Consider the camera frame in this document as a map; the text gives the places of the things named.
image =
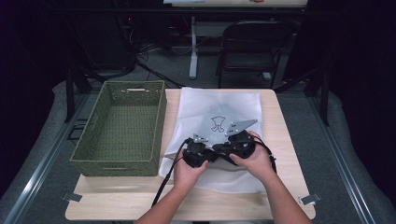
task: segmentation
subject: basket handle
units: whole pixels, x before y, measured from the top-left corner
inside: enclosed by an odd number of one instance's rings
[[[127,88],[127,91],[145,91],[146,89],[144,88]]]
[[[130,168],[127,167],[103,167],[103,170],[108,170],[108,171],[124,171],[124,170],[130,170]]]

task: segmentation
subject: wicker basket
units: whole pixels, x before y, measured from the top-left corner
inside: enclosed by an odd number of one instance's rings
[[[71,163],[85,176],[157,175],[165,110],[163,81],[105,82]]]

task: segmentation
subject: white fabric bag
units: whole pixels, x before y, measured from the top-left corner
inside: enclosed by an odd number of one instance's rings
[[[177,113],[177,123],[165,157],[175,155],[185,139],[196,133],[203,138],[207,148],[228,141],[225,133],[231,122],[256,119],[247,128],[262,136],[262,106],[259,92],[218,92],[183,88]],[[159,175],[165,177],[173,160],[163,158]],[[257,193],[265,191],[262,183],[246,169],[234,166],[222,158],[210,162],[200,176],[196,188],[225,193]]]

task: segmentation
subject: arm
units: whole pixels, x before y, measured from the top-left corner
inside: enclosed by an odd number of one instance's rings
[[[179,160],[175,166],[175,180],[172,189],[136,223],[170,223],[178,207],[198,181],[199,176],[206,170],[207,164],[208,161],[205,161],[201,167],[192,168],[184,160]]]
[[[260,138],[256,133],[251,135]],[[241,159],[232,154],[231,159],[258,178],[265,186],[270,202],[271,211],[275,223],[311,223],[303,209],[294,201],[282,180],[271,167],[268,153],[259,145],[256,145],[254,153],[247,159]]]

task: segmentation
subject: desk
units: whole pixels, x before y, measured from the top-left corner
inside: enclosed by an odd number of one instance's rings
[[[304,8],[308,0],[265,0],[256,3],[249,0],[205,0],[202,3],[174,3],[172,7],[297,7]],[[197,78],[198,54],[196,48],[196,21],[191,18],[190,79]]]
[[[173,7],[305,7],[308,0],[205,0],[203,3],[174,3]]]
[[[263,140],[276,156],[276,167],[291,195],[309,194],[297,160],[289,131],[272,90],[217,90],[261,93]],[[161,158],[173,136],[180,90],[166,90],[167,107],[163,126]],[[151,207],[163,179],[154,177],[85,177],[80,176],[75,193],[80,202],[71,201],[65,216],[70,220],[136,220]],[[163,190],[171,188],[170,180]],[[315,217],[313,205],[300,204],[310,218]],[[226,194],[193,189],[178,208],[174,220],[258,220],[272,219],[266,193]]]

